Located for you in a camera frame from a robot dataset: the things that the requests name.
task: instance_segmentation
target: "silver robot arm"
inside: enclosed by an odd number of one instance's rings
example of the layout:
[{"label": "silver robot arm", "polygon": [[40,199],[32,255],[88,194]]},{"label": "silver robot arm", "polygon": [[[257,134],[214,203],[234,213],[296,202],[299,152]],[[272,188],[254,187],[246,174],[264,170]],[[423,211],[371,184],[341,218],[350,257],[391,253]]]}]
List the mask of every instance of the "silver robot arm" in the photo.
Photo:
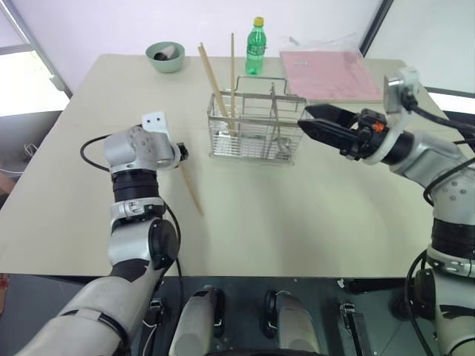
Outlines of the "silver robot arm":
[{"label": "silver robot arm", "polygon": [[416,273],[414,301],[432,320],[442,355],[475,355],[475,163],[449,177],[443,174],[471,163],[452,142],[425,132],[404,131],[410,121],[405,102],[415,100],[418,76],[412,68],[386,78],[384,115],[364,109],[354,114],[331,105],[307,108],[315,119],[299,125],[312,139],[340,150],[348,159],[383,162],[400,176],[429,190],[433,205],[432,240],[427,262]]},{"label": "silver robot arm", "polygon": [[87,284],[18,356],[126,354],[155,286],[177,258],[180,242],[163,219],[157,169],[174,168],[184,147],[141,127],[105,140],[115,203],[108,257],[112,271]]}]

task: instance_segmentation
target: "white cable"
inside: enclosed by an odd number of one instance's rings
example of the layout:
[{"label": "white cable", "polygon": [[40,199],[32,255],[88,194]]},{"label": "white cable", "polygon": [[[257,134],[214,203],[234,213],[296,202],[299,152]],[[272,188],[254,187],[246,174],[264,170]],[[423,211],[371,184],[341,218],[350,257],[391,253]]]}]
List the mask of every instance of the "white cable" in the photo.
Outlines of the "white cable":
[{"label": "white cable", "polygon": [[38,151],[38,147],[34,143],[28,143],[23,145],[24,154],[29,157],[33,157],[33,155]]},{"label": "white cable", "polygon": [[145,352],[147,351],[148,345],[150,343],[152,335],[155,333],[155,330],[157,330],[157,324],[154,324],[153,326],[147,324],[145,321],[143,322],[145,326],[151,327],[150,334],[147,337],[147,341],[145,342],[145,345],[143,346],[143,351],[142,351],[142,356],[145,356]]},{"label": "white cable", "polygon": [[0,171],[5,172],[5,173],[11,173],[11,174],[23,174],[23,172],[14,172],[14,171],[9,171],[7,169],[0,168]]},{"label": "white cable", "polygon": [[155,326],[157,326],[157,324],[150,325],[150,324],[148,324],[145,320],[142,320],[142,323],[143,323],[143,325],[147,326],[147,327],[150,328],[150,329],[153,328],[153,327],[155,327]]}]

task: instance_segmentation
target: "pink paper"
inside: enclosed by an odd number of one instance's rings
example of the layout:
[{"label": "pink paper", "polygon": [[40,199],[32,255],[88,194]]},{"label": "pink paper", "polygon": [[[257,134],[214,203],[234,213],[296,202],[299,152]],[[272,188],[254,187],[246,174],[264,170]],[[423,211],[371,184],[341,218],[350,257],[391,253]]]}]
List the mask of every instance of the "pink paper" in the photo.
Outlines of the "pink paper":
[{"label": "pink paper", "polygon": [[290,90],[309,100],[377,101],[381,92],[357,52],[281,52]]}]

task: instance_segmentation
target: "black cable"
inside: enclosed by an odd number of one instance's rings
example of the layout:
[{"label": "black cable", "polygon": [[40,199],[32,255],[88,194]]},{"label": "black cable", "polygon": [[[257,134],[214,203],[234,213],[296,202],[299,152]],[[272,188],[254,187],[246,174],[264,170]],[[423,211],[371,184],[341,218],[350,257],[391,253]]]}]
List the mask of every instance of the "black cable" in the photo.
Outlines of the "black cable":
[{"label": "black cable", "polygon": [[425,354],[427,356],[433,356],[432,351],[430,350],[430,347],[428,345],[428,342],[426,341],[426,339],[424,339],[424,335],[422,335],[421,329],[419,328],[419,325],[416,322],[416,317],[414,316],[413,306],[410,302],[410,296],[409,296],[410,281],[412,280],[414,270],[416,269],[419,261],[422,261],[425,258],[425,255],[426,255],[426,251],[424,250],[414,260],[413,264],[410,265],[409,272],[407,273],[406,280],[404,282],[404,303],[407,308],[407,313],[409,314],[409,321],[412,324],[414,331],[416,332],[417,338],[419,339],[419,342],[421,343],[422,348],[425,351]]},{"label": "black cable", "polygon": [[465,143],[467,145],[470,145],[471,143],[475,143],[475,138],[473,138],[473,139],[462,139],[460,141],[453,141],[452,143],[455,144],[455,145],[464,145]]},{"label": "black cable", "polygon": [[431,122],[435,122],[436,124],[447,126],[448,128],[455,128],[457,130],[465,131],[467,133],[475,134],[475,126],[443,119],[442,117],[439,117],[437,115],[429,113],[428,111],[424,109],[421,109],[417,105],[413,105],[410,109],[414,111],[415,113],[417,113],[418,115],[422,116],[424,119],[427,119]]},{"label": "black cable", "polygon": [[104,135],[104,136],[99,136],[96,137],[95,139],[90,139],[89,141],[86,141],[84,145],[81,146],[81,149],[79,150],[79,154],[81,155],[81,158],[85,160],[88,164],[92,165],[93,167],[100,169],[101,171],[106,171],[109,172],[109,169],[104,167],[103,165],[98,165],[97,163],[91,161],[89,158],[86,157],[84,151],[85,149],[91,144],[95,143],[97,141],[100,141],[101,139],[105,139],[106,137],[109,137],[110,135]]},{"label": "black cable", "polygon": [[461,122],[454,122],[446,120],[440,116],[429,113],[428,111],[420,108],[414,94],[411,93],[409,88],[405,88],[401,94],[401,103],[402,106],[409,112],[414,111],[424,119],[427,119],[436,124],[447,126],[448,128],[455,128],[457,130],[469,132],[475,134],[475,126],[469,124],[463,124]]},{"label": "black cable", "polygon": [[469,165],[475,163],[475,157],[463,162],[461,165],[458,165],[456,166],[455,168],[452,168],[450,169],[449,171],[445,172],[443,175],[441,175],[440,177],[437,177],[435,178],[434,181],[432,181],[427,187],[426,189],[424,189],[424,193],[423,193],[423,196],[424,196],[424,200],[426,202],[428,202],[429,204],[431,204],[433,206],[433,200],[432,198],[430,197],[430,193],[432,191],[432,189],[438,185],[440,182],[446,180],[448,177],[452,176],[453,174],[457,173],[458,171],[461,171],[463,168],[466,168],[468,167]]},{"label": "black cable", "polygon": [[421,269],[425,269],[425,263],[427,262],[427,254],[421,259]]},{"label": "black cable", "polygon": [[[171,218],[173,219],[173,223],[175,225],[175,228],[177,229],[177,239],[178,239],[178,245],[181,245],[181,229],[180,229],[180,224],[178,223],[177,217],[175,216],[174,212],[170,209],[170,205],[165,204],[165,208],[170,214]],[[184,292],[184,285],[183,285],[183,273],[181,270],[181,265],[180,265],[180,260],[177,259],[175,260],[175,263],[177,264],[177,270],[178,270],[178,283],[180,284],[180,305],[179,305],[179,310],[177,314],[177,318],[175,320],[173,332],[171,333],[170,336],[170,341],[168,342],[168,346],[166,348],[167,355],[170,354],[170,348],[171,348],[171,342],[173,341],[173,336],[175,335],[175,332],[177,331],[178,323],[180,322],[180,316],[183,311],[184,307],[184,298],[185,298],[185,292]]]}]

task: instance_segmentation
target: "orange part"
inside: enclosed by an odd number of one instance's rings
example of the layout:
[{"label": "orange part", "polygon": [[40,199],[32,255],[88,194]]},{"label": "orange part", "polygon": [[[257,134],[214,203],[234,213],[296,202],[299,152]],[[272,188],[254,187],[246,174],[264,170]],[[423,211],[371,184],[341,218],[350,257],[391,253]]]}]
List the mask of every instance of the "orange part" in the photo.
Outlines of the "orange part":
[{"label": "orange part", "polygon": [[373,124],[373,126],[371,126],[373,128],[374,131],[376,132],[383,132],[384,129],[386,128],[386,125],[383,124],[382,122],[376,122]]}]

